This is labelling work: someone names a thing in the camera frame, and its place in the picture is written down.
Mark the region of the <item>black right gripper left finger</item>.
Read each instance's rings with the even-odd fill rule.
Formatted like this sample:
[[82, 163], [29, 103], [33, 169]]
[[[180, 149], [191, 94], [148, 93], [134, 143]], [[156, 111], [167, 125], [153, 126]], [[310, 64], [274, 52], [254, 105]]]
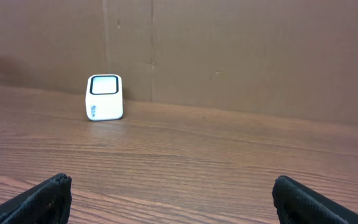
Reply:
[[67, 224], [71, 177], [57, 174], [0, 205], [0, 224]]

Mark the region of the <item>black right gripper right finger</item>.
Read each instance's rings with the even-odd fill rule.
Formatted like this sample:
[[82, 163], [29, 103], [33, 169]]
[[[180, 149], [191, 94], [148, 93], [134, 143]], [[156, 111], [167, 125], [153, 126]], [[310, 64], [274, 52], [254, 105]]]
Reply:
[[273, 204], [280, 224], [358, 224], [358, 214], [282, 175], [275, 180]]

